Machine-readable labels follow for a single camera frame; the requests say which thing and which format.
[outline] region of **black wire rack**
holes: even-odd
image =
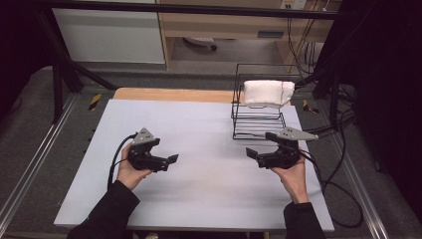
[[[275,80],[305,85],[301,71],[296,65],[238,64],[231,112],[233,139],[265,139],[266,132],[280,132],[286,127],[280,109],[250,108],[242,103],[245,82],[254,80]]]

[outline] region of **hand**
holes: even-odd
[[[130,162],[127,160],[129,150],[130,143],[124,149],[121,150],[122,162],[118,166],[117,180],[123,183],[128,189],[133,190],[140,182],[140,180],[145,178],[147,175],[151,174],[152,171],[149,169],[134,169]]]
[[[302,155],[289,169],[273,167],[271,170],[280,177],[295,204],[310,202],[305,178],[305,158]]]

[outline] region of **person's left hand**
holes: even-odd
[[[133,190],[140,182],[140,180],[151,174],[152,171],[149,169],[136,170],[133,168],[133,166],[127,160],[130,146],[131,144],[129,143],[124,149],[121,150],[122,162],[118,166],[117,180],[123,183],[128,189]]]

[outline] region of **white tabletop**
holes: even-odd
[[[294,107],[283,107],[288,126],[301,129]],[[259,168],[245,147],[259,153],[272,142],[232,139],[230,104],[110,100],[90,147],[55,220],[83,222],[106,193],[112,157],[121,141],[146,127],[160,145],[153,155],[179,154],[168,171],[152,173],[133,190],[140,199],[131,229],[272,231],[286,228],[283,210],[291,202],[279,177]],[[304,141],[300,146],[307,150]],[[332,231],[313,166],[307,186],[324,231]]]

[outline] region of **white cloth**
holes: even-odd
[[[279,109],[293,95],[295,84],[273,80],[245,82],[245,105],[250,108],[269,107]]]

